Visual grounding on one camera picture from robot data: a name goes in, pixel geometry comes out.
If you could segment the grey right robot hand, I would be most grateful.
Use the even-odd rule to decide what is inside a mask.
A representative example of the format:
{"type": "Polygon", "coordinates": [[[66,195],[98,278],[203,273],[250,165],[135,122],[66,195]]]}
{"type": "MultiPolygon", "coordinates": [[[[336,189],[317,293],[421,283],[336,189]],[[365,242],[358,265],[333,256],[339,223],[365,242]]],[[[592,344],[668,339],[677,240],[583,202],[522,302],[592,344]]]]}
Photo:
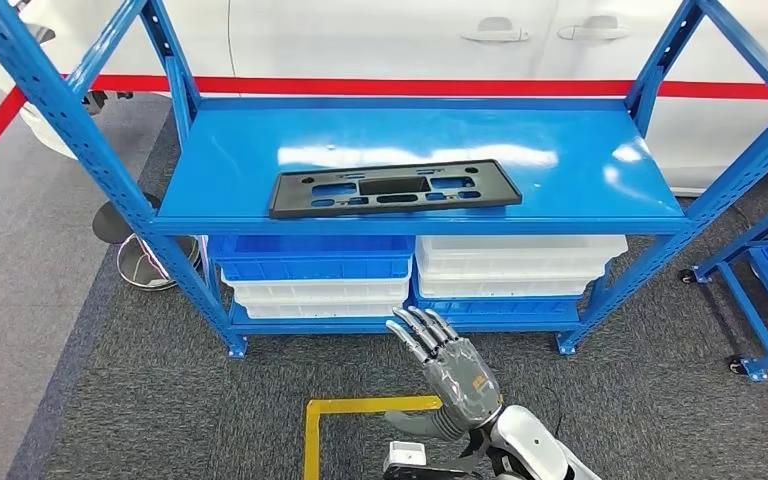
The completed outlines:
{"type": "Polygon", "coordinates": [[[423,415],[390,410],[385,420],[407,434],[445,441],[493,420],[502,409],[501,391],[472,342],[434,310],[395,307],[393,314],[386,327],[416,357],[441,406],[423,415]]]}

